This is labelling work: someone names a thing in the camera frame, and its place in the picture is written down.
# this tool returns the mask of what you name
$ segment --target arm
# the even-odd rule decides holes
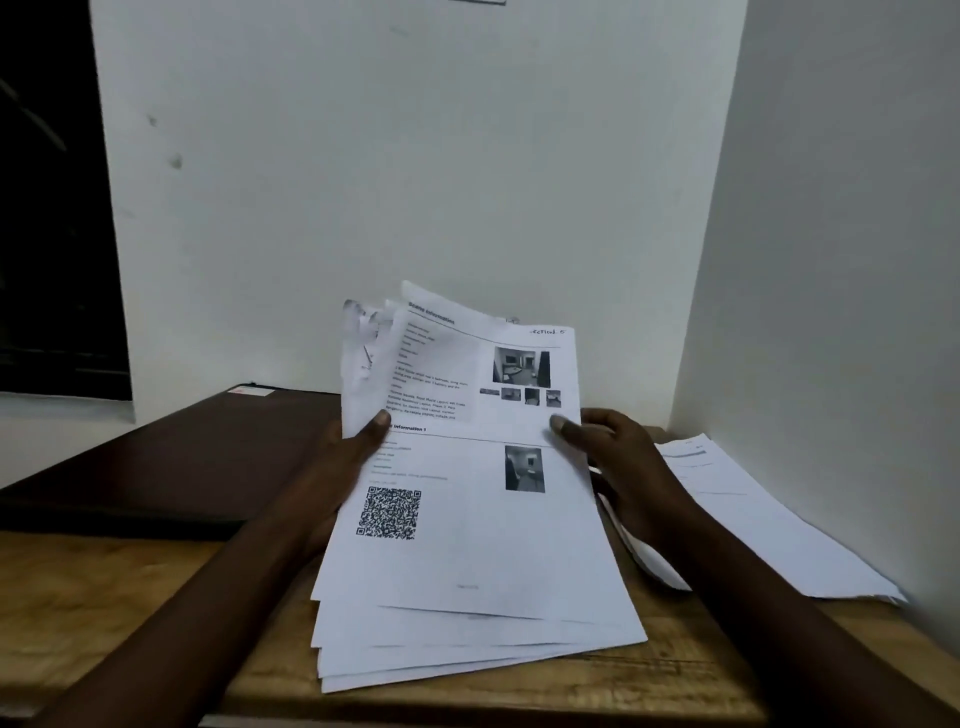
[[[261,515],[31,725],[197,725],[294,576],[326,546],[337,508],[389,423],[384,411],[349,440],[329,430]]]
[[[775,709],[809,707],[840,725],[960,726],[960,714],[878,659],[703,510],[650,436],[619,412],[550,426],[609,483],[617,517],[703,600]]]

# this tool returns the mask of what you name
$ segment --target window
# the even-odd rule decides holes
[[[0,18],[0,391],[129,400],[89,8]]]

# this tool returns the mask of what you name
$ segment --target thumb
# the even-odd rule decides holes
[[[610,435],[606,432],[592,427],[582,427],[563,415],[550,417],[550,429],[560,435],[565,442],[597,461],[603,459],[611,441]]]
[[[383,443],[390,431],[390,413],[381,409],[364,428],[349,439],[351,454],[360,461],[366,461]]]

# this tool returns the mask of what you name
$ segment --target fingernail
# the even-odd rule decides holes
[[[569,420],[563,415],[550,415],[550,429],[556,432],[558,435],[560,431],[564,428]]]

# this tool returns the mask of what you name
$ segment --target qr code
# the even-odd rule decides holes
[[[412,541],[419,512],[420,491],[371,486],[360,514],[357,536]]]

